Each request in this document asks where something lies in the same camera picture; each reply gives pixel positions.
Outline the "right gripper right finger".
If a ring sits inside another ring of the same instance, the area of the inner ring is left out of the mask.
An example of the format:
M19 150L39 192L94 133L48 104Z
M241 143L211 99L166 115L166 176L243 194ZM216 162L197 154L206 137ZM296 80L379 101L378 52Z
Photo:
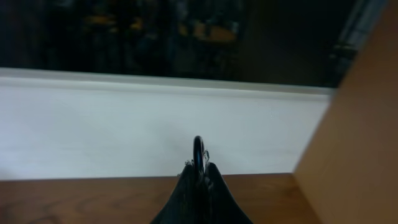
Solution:
M210 180L210 221L213 224L252 224L241 210L224 181L216 164L206 167L206 177Z

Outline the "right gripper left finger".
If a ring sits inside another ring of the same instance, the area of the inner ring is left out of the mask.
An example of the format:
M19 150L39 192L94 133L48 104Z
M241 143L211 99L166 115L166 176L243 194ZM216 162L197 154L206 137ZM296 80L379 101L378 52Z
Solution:
M170 198L150 224L194 224L194 188L194 168L186 164Z

